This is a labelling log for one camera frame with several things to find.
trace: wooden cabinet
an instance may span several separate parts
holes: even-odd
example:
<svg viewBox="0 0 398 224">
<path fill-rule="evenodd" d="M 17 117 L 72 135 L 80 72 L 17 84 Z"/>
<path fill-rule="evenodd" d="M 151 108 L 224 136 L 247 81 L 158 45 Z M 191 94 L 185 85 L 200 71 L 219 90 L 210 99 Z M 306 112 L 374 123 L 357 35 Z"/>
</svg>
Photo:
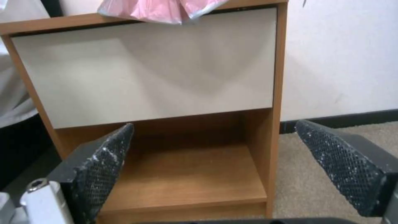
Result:
<svg viewBox="0 0 398 224">
<path fill-rule="evenodd" d="M 135 125 L 101 223 L 272 215 L 287 2 L 197 24 L 86 14 L 0 24 L 62 158 Z"/>
</svg>

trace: beige carpet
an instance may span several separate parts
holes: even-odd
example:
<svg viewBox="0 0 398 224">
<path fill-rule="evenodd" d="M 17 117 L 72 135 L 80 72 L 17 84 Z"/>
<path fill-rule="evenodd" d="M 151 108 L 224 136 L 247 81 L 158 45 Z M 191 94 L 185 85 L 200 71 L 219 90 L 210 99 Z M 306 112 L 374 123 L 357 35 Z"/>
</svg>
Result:
<svg viewBox="0 0 398 224">
<path fill-rule="evenodd" d="M 398 122 L 344 128 L 360 134 L 398 157 Z M 297 134 L 279 140 L 274 217 L 339 217 L 360 224 L 378 224 L 380 218 L 360 217 L 340 195 Z"/>
</svg>

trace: pink plastic bag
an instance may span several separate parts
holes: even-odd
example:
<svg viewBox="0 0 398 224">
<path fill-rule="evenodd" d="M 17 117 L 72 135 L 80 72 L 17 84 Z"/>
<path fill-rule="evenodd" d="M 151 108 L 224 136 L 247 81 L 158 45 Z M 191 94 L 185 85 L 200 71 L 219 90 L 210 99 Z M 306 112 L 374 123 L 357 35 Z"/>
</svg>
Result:
<svg viewBox="0 0 398 224">
<path fill-rule="evenodd" d="M 228 0 L 104 0 L 98 13 L 145 22 L 182 24 L 211 12 Z"/>
</svg>

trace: cabinet shelf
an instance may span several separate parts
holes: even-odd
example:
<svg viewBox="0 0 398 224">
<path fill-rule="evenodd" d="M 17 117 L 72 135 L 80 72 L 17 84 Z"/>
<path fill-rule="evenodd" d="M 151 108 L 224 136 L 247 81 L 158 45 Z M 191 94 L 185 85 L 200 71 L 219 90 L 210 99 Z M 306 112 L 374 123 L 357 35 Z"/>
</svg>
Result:
<svg viewBox="0 0 398 224">
<path fill-rule="evenodd" d="M 102 214 L 265 202 L 249 149 L 233 136 L 133 140 Z"/>
</svg>

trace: drawer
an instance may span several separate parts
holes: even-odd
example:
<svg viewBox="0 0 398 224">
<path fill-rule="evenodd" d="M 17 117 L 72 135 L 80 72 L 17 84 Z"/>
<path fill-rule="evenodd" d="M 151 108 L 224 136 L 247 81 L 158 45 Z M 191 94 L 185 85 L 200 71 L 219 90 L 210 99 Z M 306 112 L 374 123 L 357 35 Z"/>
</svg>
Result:
<svg viewBox="0 0 398 224">
<path fill-rule="evenodd" d="M 276 9 L 12 40 L 54 128 L 270 108 Z"/>
</svg>

